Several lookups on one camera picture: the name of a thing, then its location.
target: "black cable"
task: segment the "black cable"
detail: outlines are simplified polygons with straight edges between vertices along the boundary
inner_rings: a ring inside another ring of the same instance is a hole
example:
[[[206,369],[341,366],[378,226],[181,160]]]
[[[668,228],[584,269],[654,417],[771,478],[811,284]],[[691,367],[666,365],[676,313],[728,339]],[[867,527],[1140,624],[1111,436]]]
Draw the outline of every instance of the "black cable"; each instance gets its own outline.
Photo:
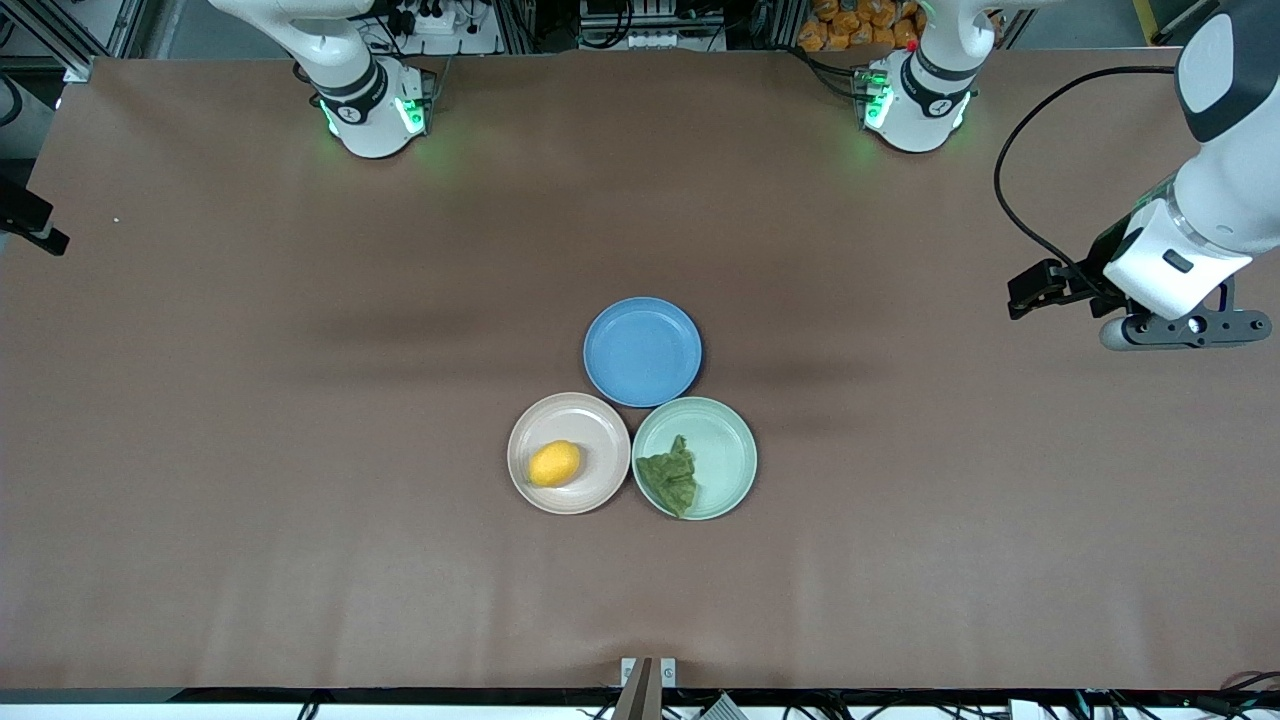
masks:
[[[307,701],[298,710],[298,720],[315,720],[316,715],[320,714],[321,702],[335,702],[333,693],[329,691],[311,691]]]
[[[0,73],[0,81],[4,82],[4,86],[9,88],[9,94],[13,95],[13,106],[10,106],[9,111],[0,118],[0,128],[3,128],[17,120],[18,115],[22,114],[22,91],[18,90],[18,86],[14,85],[12,79],[9,79],[8,74]]]
[[[712,36],[712,41],[707,44],[707,50],[705,50],[707,53],[712,51],[712,46],[716,45],[716,40],[719,38],[719,33],[722,33],[722,32],[724,32],[724,22],[723,20],[721,22],[721,26],[718,28],[716,28],[716,35]]]
[[[809,54],[805,53],[803,47],[796,47],[792,45],[772,45],[769,46],[769,50],[782,50],[783,53],[787,53],[788,55],[800,60],[805,65],[809,65],[809,69],[813,72],[813,77],[818,78],[818,82],[820,82],[823,86],[827,87],[827,90],[829,90],[838,97],[844,97],[846,100],[872,100],[876,97],[869,92],[854,92],[850,90],[845,90],[838,85],[827,79],[827,77],[823,76],[822,73],[831,73],[833,76],[838,76],[842,78],[852,78],[855,73],[854,70],[847,68],[837,68],[835,65],[819,63],[818,60],[810,58]]]
[[[392,28],[387,27],[387,23],[385,23],[385,22],[383,22],[383,18],[381,18],[381,15],[374,15],[374,19],[375,19],[375,20],[378,20],[378,24],[379,24],[379,26],[381,26],[381,28],[383,28],[383,32],[385,32],[385,33],[387,33],[387,40],[389,40],[389,41],[390,41],[390,44],[392,44],[392,50],[394,50],[394,51],[396,51],[396,55],[394,55],[394,58],[396,58],[397,60],[403,60],[403,59],[404,59],[404,53],[402,53],[402,51],[401,51],[401,49],[399,49],[399,42],[397,42],[397,41],[396,41],[396,36],[394,36],[394,35],[392,35]]]
[[[1071,260],[1071,258],[1069,258],[1065,252],[1059,250],[1056,245],[1053,245],[1052,242],[1042,237],[1039,233],[1033,231],[1030,227],[1028,227],[1027,223],[1024,223],[1023,219],[1018,217],[1018,213],[1015,213],[1014,209],[1009,205],[1009,201],[1005,200],[1005,188],[1004,183],[1001,182],[1001,173],[1005,168],[1005,155],[1009,154],[1009,149],[1014,145],[1014,141],[1018,140],[1018,136],[1021,135],[1027,124],[1030,123],[1032,119],[1034,119],[1036,115],[1041,113],[1041,110],[1048,108],[1051,102],[1066,95],[1074,87],[1084,85],[1091,79],[1097,79],[1100,77],[1120,76],[1120,74],[1172,74],[1172,73],[1174,68],[1166,65],[1119,65],[1115,68],[1106,68],[1102,70],[1085,73],[1073,79],[1071,82],[1064,85],[1062,87],[1055,90],[1048,97],[1041,100],[1038,105],[1032,108],[1032,111],[1027,113],[1027,115],[1021,120],[1019,120],[1016,126],[1014,126],[1014,131],[1009,133],[1009,138],[1005,140],[1004,147],[1000,149],[1000,155],[996,156],[993,183],[996,188],[996,201],[1000,202],[1000,209],[1005,211],[1005,215],[1009,215],[1009,219],[1014,223],[1014,225],[1018,227],[1018,229],[1023,231],[1023,233],[1027,237],[1032,238],[1033,241],[1036,241],[1037,245],[1039,245],[1050,254],[1052,254],[1055,258],[1061,260],[1062,264],[1066,265],[1073,273],[1075,273],[1076,277],[1079,277],[1080,281],[1083,281],[1089,290],[1092,290],[1094,293],[1098,295],[1098,297],[1111,297],[1115,293],[1103,292],[1101,287],[1098,287],[1092,279],[1089,279],[1084,274],[1084,272],[1080,269],[1080,265],[1078,265],[1075,260]]]
[[[1120,702],[1123,702],[1125,705],[1132,705],[1134,707],[1134,710],[1137,710],[1138,712],[1142,712],[1147,717],[1147,720],[1160,720],[1160,717],[1155,712],[1152,712],[1151,710],[1148,710],[1146,705],[1143,705],[1140,702],[1132,701],[1132,700],[1126,700],[1123,694],[1120,694],[1120,691],[1111,691],[1111,694],[1115,696],[1115,698],[1119,700]],[[1111,706],[1115,710],[1120,710],[1115,705],[1115,702],[1112,702]]]
[[[1115,691],[1107,692],[1107,700],[1111,701],[1111,720],[1129,720],[1129,716],[1125,715],[1124,708],[1120,707],[1119,702],[1116,702],[1117,697],[1120,697],[1120,693]]]
[[[886,710],[888,710],[890,707],[893,707],[895,705],[897,705],[897,703],[896,702],[891,702],[888,705],[882,705],[882,706],[877,707],[876,710],[872,710],[867,715],[867,717],[863,717],[863,720],[876,720],[877,715],[879,715],[881,712],[884,712]]]
[[[1272,670],[1270,673],[1253,673],[1253,676],[1249,678],[1248,680],[1240,680],[1239,683],[1235,683],[1234,685],[1228,685],[1228,687],[1222,688],[1222,692],[1243,691],[1243,689],[1245,689],[1245,688],[1248,688],[1251,685],[1256,685],[1256,684],[1258,684],[1258,683],[1261,683],[1263,680],[1271,680],[1271,679],[1275,679],[1275,678],[1280,678],[1280,671]]]
[[[618,703],[617,700],[611,700],[609,702],[605,702],[604,705],[600,706],[599,710],[595,711],[595,717],[591,717],[591,720],[600,720],[600,717],[604,717],[604,714],[617,703]]]
[[[836,65],[828,65],[827,63],[820,63],[814,60],[804,47],[796,45],[771,45],[769,50],[782,50],[783,53],[790,53],[792,56],[797,58],[801,63],[809,65],[810,68],[817,68],[823,72],[828,72],[833,76],[854,77],[854,70],[849,68],[837,68]]]
[[[980,720],[995,720],[1001,717],[1001,715],[987,712],[980,707],[968,707],[960,703],[941,702],[938,698],[931,697],[928,693],[922,693],[922,692],[913,692],[910,696],[904,696],[901,693],[891,693],[884,691],[859,691],[858,693],[852,694],[890,696],[896,698],[890,702],[890,706],[901,703],[928,705],[931,707],[936,707],[938,710],[951,714],[952,717],[959,717],[960,712],[968,712],[970,715],[979,717]],[[844,700],[845,700],[844,693],[841,693],[841,701],[844,702]],[[878,715],[887,707],[888,706],[877,710],[877,712],[874,712],[872,716]]]
[[[513,1],[511,4],[511,17],[516,18],[516,27],[520,29],[520,32],[525,35],[525,40],[529,41],[529,47],[531,47],[534,53],[541,53],[541,50],[538,47],[538,38],[534,37],[534,32],[529,29],[529,24],[525,23],[525,18],[520,12],[518,1]],[[534,15],[534,24],[538,24],[536,14]]]
[[[0,47],[4,47],[13,38],[13,31],[18,27],[18,23],[10,20],[9,18],[3,18],[5,24],[9,26],[9,32],[4,33],[4,40],[0,40]]]
[[[626,3],[626,4],[618,6],[618,23],[613,27],[613,31],[609,32],[608,36],[605,36],[604,42],[595,44],[595,42],[590,42],[588,40],[585,40],[582,37],[582,20],[581,19],[579,20],[577,41],[580,44],[588,46],[588,47],[594,49],[594,50],[608,50],[609,47],[613,47],[614,45],[622,42],[627,37],[627,33],[631,32],[631,22],[635,19],[635,5],[632,4],[632,1],[631,0],[623,0],[623,3]],[[623,27],[623,24],[622,24],[623,23],[623,13],[626,14],[626,18],[625,18],[626,27]]]

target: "green indicator light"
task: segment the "green indicator light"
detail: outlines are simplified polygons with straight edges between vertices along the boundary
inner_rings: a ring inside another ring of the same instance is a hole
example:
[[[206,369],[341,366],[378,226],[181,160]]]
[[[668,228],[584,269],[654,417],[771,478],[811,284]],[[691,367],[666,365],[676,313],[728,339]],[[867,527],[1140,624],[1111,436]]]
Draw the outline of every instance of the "green indicator light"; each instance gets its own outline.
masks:
[[[957,127],[960,127],[960,123],[964,122],[964,109],[969,106],[970,97],[973,97],[972,92],[964,94],[964,99],[960,100],[960,108],[956,109],[956,119],[954,123],[951,123],[951,129],[956,129]]]
[[[320,110],[324,111],[324,119],[329,122],[329,133],[338,137],[338,126],[333,123],[333,115],[329,114],[329,108],[325,108],[323,101],[320,102]]]
[[[401,114],[401,120],[404,122],[404,129],[407,129],[411,135],[417,135],[426,127],[422,120],[422,110],[413,100],[406,101],[397,97],[396,109]]]
[[[867,124],[879,129],[891,105],[893,105],[893,88],[884,88],[884,92],[867,106]]]

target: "lemon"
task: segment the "lemon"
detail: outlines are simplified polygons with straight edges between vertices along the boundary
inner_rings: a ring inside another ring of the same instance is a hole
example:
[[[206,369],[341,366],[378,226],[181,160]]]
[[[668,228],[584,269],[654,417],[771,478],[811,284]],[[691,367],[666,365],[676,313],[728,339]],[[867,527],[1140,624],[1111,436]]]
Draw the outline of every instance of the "lemon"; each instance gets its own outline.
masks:
[[[567,483],[577,473],[582,454],[567,439],[549,442],[529,459],[529,482],[541,488]]]

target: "beige plate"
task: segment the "beige plate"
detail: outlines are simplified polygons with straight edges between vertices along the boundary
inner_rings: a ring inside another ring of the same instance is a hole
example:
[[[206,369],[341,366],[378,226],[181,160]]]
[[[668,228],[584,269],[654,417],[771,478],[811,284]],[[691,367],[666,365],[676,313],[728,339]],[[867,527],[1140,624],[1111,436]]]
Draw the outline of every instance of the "beige plate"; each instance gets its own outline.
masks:
[[[529,483],[526,468],[544,445],[567,439],[582,452],[577,475],[558,488]],[[618,413],[603,400],[562,392],[535,402],[516,420],[507,441],[507,470],[516,489],[535,506],[557,515],[595,510],[622,487],[631,465],[631,437]]]

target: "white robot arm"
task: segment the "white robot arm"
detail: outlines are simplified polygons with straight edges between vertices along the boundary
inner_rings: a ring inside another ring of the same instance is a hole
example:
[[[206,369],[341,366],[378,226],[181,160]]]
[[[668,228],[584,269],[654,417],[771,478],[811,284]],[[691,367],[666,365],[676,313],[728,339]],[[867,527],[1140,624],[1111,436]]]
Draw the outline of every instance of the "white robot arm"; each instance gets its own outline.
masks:
[[[1265,314],[1234,307],[1233,275],[1280,246],[1276,28],[1280,3],[1235,0],[1197,31],[1175,78],[1199,152],[1074,269],[1046,260],[1010,281],[1014,319],[1084,299],[1094,316],[1123,307],[1101,333],[1112,350],[1230,347],[1271,333]],[[1084,278],[1071,277],[1076,269]]]
[[[887,82],[859,108],[867,129],[908,152],[928,152],[964,122],[973,81],[996,42],[987,9],[1041,8],[1062,0],[920,0],[928,26],[914,50],[895,50],[869,69]]]
[[[361,158],[384,158],[426,131],[431,87],[396,58],[374,58],[347,18],[372,0],[210,0],[283,46],[320,95],[329,132]]]

